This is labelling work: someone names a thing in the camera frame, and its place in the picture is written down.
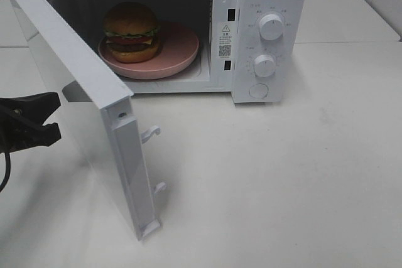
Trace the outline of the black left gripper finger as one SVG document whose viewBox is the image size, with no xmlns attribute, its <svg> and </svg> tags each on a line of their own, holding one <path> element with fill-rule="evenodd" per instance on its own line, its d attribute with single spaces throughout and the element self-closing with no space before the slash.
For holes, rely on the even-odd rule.
<svg viewBox="0 0 402 268">
<path fill-rule="evenodd" d="M 56 92 L 25 97 L 1 98 L 1 125 L 14 123 L 16 127 L 44 130 L 44 122 L 60 107 Z"/>
<path fill-rule="evenodd" d="M 22 151 L 38 146 L 51 146 L 61 139 L 57 123 L 47 125 L 28 125 L 19 122 L 1 124 L 6 142 L 1 139 L 1 153 Z"/>
</svg>

